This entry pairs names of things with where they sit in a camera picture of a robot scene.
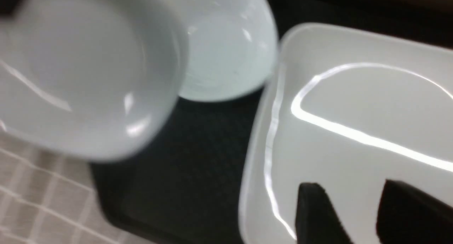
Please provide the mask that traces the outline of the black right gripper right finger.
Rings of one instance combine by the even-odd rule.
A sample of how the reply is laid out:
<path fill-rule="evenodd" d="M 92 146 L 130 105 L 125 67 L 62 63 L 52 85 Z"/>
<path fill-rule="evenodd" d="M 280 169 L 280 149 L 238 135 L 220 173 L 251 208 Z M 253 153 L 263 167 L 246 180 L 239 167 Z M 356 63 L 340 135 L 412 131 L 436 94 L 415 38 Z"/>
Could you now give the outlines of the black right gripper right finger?
<path fill-rule="evenodd" d="M 376 232 L 382 244 L 451 244 L 453 210 L 403 181 L 386 180 Z"/>

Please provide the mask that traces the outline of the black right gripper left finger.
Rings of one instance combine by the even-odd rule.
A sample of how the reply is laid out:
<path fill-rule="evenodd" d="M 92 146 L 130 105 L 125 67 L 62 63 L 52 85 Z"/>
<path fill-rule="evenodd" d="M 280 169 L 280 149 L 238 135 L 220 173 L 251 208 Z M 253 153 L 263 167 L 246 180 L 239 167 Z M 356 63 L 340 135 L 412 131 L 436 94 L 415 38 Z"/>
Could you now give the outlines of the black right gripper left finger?
<path fill-rule="evenodd" d="M 325 189 L 317 183 L 299 185 L 296 208 L 298 244 L 351 244 Z"/>

